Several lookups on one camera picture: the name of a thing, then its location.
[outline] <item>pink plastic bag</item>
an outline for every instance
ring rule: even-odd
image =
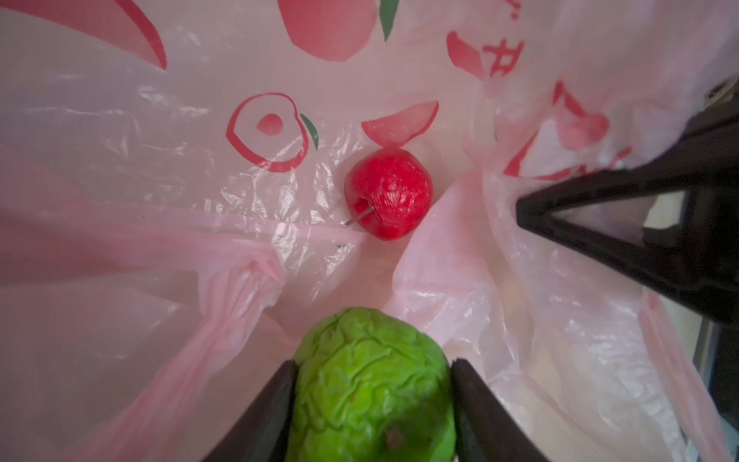
[[[682,460],[681,427],[727,460],[659,305],[511,211],[673,143],[739,71],[739,4],[389,3],[0,0],[3,458],[197,461],[366,305],[470,359],[553,461]],[[395,242],[341,225],[381,146],[437,195]]]

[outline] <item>plastic bag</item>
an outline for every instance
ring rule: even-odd
[[[739,70],[735,2],[54,5],[0,0],[5,458],[199,460],[347,305],[469,358],[555,461],[680,460],[676,416],[728,458],[658,305],[511,207],[674,142]],[[390,145],[437,203],[379,242],[341,190]],[[244,264],[261,296],[218,336],[209,271]]]

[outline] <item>wrinkled fruit skin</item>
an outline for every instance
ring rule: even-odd
[[[314,326],[300,366],[287,462],[450,462],[449,366],[433,340],[378,310]]]
[[[374,207],[358,223],[382,240],[413,231],[431,208],[433,195],[429,173],[410,152],[399,148],[380,149],[360,160],[344,182],[352,217]]]

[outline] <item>plastic wrinkle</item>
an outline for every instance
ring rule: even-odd
[[[698,448],[702,459],[730,461],[716,405],[695,366],[682,354],[680,339],[671,323],[659,296],[645,289],[639,325],[675,412],[685,423],[685,433]]]
[[[200,461],[360,305],[552,461],[682,461],[685,431],[728,462],[661,307],[514,204],[668,149],[739,74],[739,2],[402,0],[387,41],[376,0],[258,3],[0,0],[0,459]],[[426,216],[343,226],[347,174],[399,146]],[[567,216],[638,238],[627,205]]]

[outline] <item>green fruit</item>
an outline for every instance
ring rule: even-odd
[[[347,308],[308,332],[287,462],[449,462],[449,365],[433,340],[369,308]]]

